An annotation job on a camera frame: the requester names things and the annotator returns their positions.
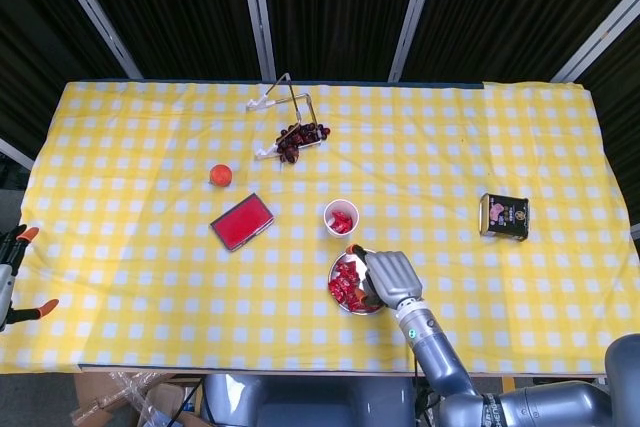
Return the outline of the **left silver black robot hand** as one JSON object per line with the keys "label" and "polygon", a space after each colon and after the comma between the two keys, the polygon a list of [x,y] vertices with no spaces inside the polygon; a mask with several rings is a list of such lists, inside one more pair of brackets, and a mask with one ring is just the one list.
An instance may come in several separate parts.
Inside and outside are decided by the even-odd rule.
{"label": "left silver black robot hand", "polygon": [[13,291],[26,248],[38,233],[38,227],[22,224],[1,235],[1,330],[7,325],[39,320],[50,314],[59,304],[58,299],[51,299],[36,308],[13,307]]}

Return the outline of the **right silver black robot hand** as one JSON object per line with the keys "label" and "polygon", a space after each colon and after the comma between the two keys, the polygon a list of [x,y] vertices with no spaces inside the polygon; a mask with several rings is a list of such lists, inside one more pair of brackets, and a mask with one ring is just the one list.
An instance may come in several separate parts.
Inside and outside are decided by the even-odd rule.
{"label": "right silver black robot hand", "polygon": [[398,310],[403,303],[422,300],[422,283],[404,253],[369,252],[357,244],[350,245],[346,253],[355,255],[366,267],[362,286],[355,290],[363,305]]}

